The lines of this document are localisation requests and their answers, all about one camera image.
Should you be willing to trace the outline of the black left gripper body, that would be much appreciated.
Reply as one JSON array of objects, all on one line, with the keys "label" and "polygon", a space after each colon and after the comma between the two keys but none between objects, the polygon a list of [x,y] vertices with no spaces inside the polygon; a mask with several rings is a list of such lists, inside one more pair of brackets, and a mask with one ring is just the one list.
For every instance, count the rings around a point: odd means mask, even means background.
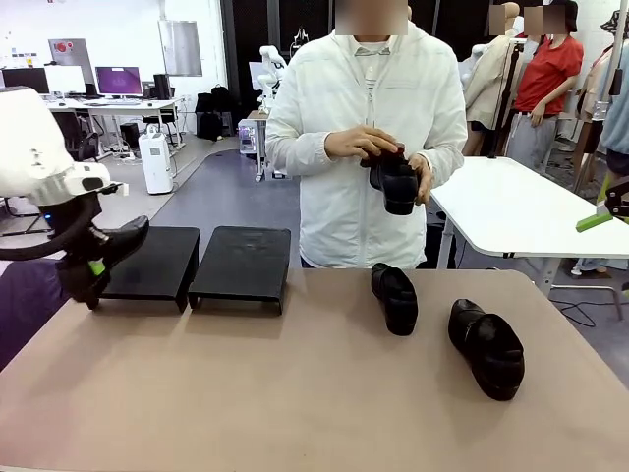
[{"label": "black left gripper body", "polygon": [[97,194],[84,194],[55,206],[46,206],[44,216],[53,230],[53,241],[62,239],[61,249],[78,260],[102,258],[104,232],[93,219],[101,214]]}]

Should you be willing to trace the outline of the person's left hand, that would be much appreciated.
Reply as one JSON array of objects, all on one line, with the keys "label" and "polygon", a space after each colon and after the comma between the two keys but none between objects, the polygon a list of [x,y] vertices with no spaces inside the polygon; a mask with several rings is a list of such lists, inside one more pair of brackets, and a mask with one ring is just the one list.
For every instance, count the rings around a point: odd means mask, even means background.
[{"label": "person's left hand", "polygon": [[415,153],[409,157],[408,164],[418,176],[419,187],[416,205],[427,205],[433,184],[433,174],[429,162],[423,155]]}]

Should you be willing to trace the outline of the person's right hand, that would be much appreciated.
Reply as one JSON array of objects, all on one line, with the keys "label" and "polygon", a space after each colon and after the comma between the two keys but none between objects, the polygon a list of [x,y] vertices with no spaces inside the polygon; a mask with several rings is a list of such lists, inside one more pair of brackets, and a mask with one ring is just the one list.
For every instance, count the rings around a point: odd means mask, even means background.
[{"label": "person's right hand", "polygon": [[397,141],[380,129],[361,125],[342,132],[330,133],[324,140],[326,155],[332,157],[379,156],[383,151],[396,153]]}]

